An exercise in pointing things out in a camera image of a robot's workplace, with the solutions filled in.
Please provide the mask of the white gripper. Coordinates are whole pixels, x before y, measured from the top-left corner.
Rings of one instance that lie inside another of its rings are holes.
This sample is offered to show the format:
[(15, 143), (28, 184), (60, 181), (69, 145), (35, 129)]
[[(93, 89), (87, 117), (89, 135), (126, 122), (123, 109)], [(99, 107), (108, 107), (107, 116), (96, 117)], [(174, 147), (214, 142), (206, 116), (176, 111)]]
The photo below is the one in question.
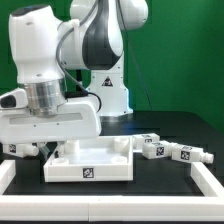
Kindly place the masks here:
[(0, 142), (25, 144), (98, 137), (98, 108), (94, 96), (69, 98), (55, 115), (35, 116), (28, 108), (25, 91), (17, 88), (0, 96)]

